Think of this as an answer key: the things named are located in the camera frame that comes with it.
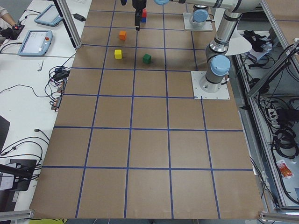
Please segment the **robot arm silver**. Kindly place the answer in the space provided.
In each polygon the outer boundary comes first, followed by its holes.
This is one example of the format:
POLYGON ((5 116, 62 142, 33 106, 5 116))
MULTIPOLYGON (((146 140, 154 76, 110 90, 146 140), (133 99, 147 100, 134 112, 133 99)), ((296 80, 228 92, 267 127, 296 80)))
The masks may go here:
POLYGON ((206 48, 207 71, 200 80, 202 90, 216 93, 222 79, 228 74, 231 63, 225 56, 229 41, 243 13, 248 12, 260 3, 259 0, 178 0, 179 4, 204 5, 225 9, 214 39, 206 48))
POLYGON ((190 17, 190 24, 193 27, 202 27, 209 18, 208 6, 193 5, 193 13, 190 17))

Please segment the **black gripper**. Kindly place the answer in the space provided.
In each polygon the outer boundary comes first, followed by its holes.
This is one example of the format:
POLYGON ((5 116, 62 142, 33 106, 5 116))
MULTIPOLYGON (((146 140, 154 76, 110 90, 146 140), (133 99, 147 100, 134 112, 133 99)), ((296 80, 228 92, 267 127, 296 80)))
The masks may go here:
POLYGON ((146 0, 132 0, 132 6, 135 11, 135 29, 136 31, 140 30, 140 23, 142 20, 142 10, 146 8, 146 0))

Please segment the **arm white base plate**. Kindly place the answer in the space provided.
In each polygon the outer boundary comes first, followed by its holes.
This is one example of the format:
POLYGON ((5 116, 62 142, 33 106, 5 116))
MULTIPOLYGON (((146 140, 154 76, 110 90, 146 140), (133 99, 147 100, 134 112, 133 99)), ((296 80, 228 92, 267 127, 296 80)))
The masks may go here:
POLYGON ((206 80, 205 71, 191 71, 193 96, 195 99, 230 100, 225 78, 219 84, 206 80))
POLYGON ((212 22, 196 22, 193 21, 193 13, 183 13, 184 27, 186 31, 203 31, 212 32, 212 22))

